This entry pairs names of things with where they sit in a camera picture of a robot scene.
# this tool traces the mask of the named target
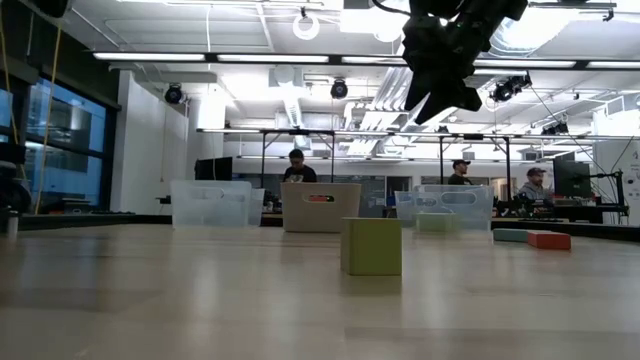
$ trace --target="beige storage bin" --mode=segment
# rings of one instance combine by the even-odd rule
[[[288,232],[339,233],[342,218],[358,217],[360,184],[282,183]]]

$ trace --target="ventilation pipe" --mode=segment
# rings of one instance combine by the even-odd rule
[[[273,69],[273,77],[282,90],[282,100],[289,118],[289,125],[294,129],[301,129],[303,127],[302,110],[300,110],[298,92],[295,86],[296,69],[291,65],[278,65]],[[311,141],[305,136],[296,136],[294,143],[298,149],[311,150]]]

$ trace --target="ceiling light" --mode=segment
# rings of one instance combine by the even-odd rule
[[[509,69],[478,69],[473,75],[495,75],[495,76],[525,76],[526,70],[509,70]]]
[[[260,4],[262,6],[284,6],[284,7],[314,7],[314,8],[322,8],[324,4],[322,2],[316,1],[306,1],[306,0],[117,0],[119,2],[132,2],[132,3],[156,3],[156,4],[165,4],[169,6],[184,6],[184,5],[201,5],[201,6],[209,6],[209,5],[229,5],[229,6],[243,6],[243,5],[256,5]]]
[[[262,160],[262,156],[260,155],[240,155],[237,158],[239,159],[260,159]],[[265,156],[265,159],[280,159],[279,156]]]
[[[98,52],[93,56],[107,61],[204,61],[204,54]]]
[[[320,63],[329,62],[328,56],[322,55],[253,55],[253,54],[223,54],[218,55],[220,62],[254,62],[254,63]]]
[[[562,60],[518,60],[518,59],[477,59],[475,66],[480,67],[512,67],[512,68],[563,68],[568,69],[576,65],[575,61]]]
[[[260,130],[256,129],[198,129],[201,132],[225,133],[225,134],[258,134]]]
[[[592,61],[587,67],[590,69],[640,69],[640,61]]]
[[[302,30],[302,28],[300,28],[300,22],[306,19],[311,20],[311,27],[309,27],[307,30]],[[320,33],[320,21],[318,20],[317,17],[311,14],[307,15],[305,13],[305,16],[302,16],[301,14],[299,14],[293,20],[293,34],[298,39],[313,40],[316,36],[318,36],[319,33]]]
[[[353,135],[353,136],[389,136],[394,133],[384,131],[336,131],[336,135]]]
[[[342,62],[345,64],[361,65],[407,65],[404,59],[400,56],[343,56]]]

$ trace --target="transparent storage container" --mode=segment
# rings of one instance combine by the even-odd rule
[[[246,181],[171,182],[173,228],[191,226],[245,227],[252,204]]]
[[[418,230],[489,231],[493,188],[476,185],[420,185],[414,187],[414,191],[396,191],[396,210],[398,219],[405,226],[416,227]]]
[[[249,205],[249,225],[260,226],[262,222],[262,208],[264,206],[264,189],[251,190],[251,204]]]

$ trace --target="teal block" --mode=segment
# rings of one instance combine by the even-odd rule
[[[527,243],[529,241],[529,230],[495,229],[493,230],[493,241]]]

